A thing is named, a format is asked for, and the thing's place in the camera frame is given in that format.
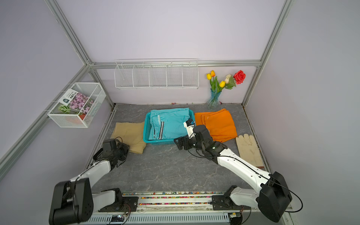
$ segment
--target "blue basket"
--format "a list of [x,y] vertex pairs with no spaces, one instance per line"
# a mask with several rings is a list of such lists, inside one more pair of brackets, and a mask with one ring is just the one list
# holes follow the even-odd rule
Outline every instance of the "blue basket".
[[[193,119],[195,123],[195,115],[192,110],[189,110],[190,118]],[[151,129],[151,123],[150,123],[150,112],[146,114],[145,118],[145,125],[144,125],[144,132],[143,132],[143,139],[145,143],[150,143],[153,145],[159,145],[159,144],[175,144],[174,139],[162,139],[162,140],[149,140],[150,135],[150,129]]]

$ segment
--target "light purple wall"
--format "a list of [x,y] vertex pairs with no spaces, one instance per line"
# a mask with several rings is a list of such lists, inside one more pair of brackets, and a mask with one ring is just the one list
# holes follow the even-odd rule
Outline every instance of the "light purple wall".
[[260,59],[284,0],[58,0],[95,62]]
[[98,73],[108,90],[111,99],[116,103],[128,104],[170,104],[205,103],[211,96],[210,82],[206,74],[214,70],[219,82],[227,74],[242,70],[246,74],[244,82],[231,90],[224,89],[219,100],[223,103],[242,103],[245,93],[255,73],[255,67],[199,67],[198,89],[134,89],[119,90],[115,87],[114,69],[98,69]]
[[[82,62],[43,0],[1,2],[0,52],[1,157]],[[0,182],[0,224],[48,224],[54,186],[83,171],[109,113],[86,129],[45,125]]]
[[0,52],[1,158],[82,62],[44,0],[1,2]]
[[296,1],[246,107],[270,167],[304,202],[299,224],[360,221],[359,12],[360,1]]
[[109,113],[103,102],[89,128],[47,123],[0,182],[1,224],[49,224],[54,186],[84,170]]

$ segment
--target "pink flowers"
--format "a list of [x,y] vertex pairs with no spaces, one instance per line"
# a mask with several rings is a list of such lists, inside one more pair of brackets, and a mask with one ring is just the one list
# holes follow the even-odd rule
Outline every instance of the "pink flowers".
[[93,103],[94,100],[89,99],[89,97],[82,93],[77,93],[75,98],[70,102],[69,107],[75,109],[78,112],[81,111],[83,114],[87,114]]

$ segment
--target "red rose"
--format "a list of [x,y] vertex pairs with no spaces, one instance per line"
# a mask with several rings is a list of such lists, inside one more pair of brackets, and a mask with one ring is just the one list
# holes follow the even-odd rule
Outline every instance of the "red rose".
[[239,72],[235,73],[234,79],[236,84],[241,84],[245,80],[246,74],[240,70]]

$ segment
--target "cyan clothing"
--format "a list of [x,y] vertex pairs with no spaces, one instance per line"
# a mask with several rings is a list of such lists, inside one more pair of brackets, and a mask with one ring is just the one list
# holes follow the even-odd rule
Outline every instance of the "cyan clothing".
[[190,118],[189,108],[152,110],[149,140],[174,139],[187,133],[184,122]]

